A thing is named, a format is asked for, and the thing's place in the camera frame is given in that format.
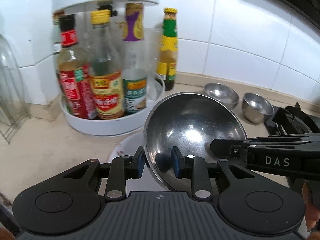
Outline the person's right hand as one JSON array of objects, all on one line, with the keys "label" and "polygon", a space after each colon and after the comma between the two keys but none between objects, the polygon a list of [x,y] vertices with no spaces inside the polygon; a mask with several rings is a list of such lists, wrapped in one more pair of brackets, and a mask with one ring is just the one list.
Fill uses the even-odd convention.
[{"label": "person's right hand", "polygon": [[315,228],[316,224],[319,221],[319,209],[315,207],[313,204],[312,193],[307,181],[303,185],[302,195],[303,195],[303,200],[306,206],[306,212],[305,212],[306,228],[307,228],[307,232],[310,232],[312,229]]}]

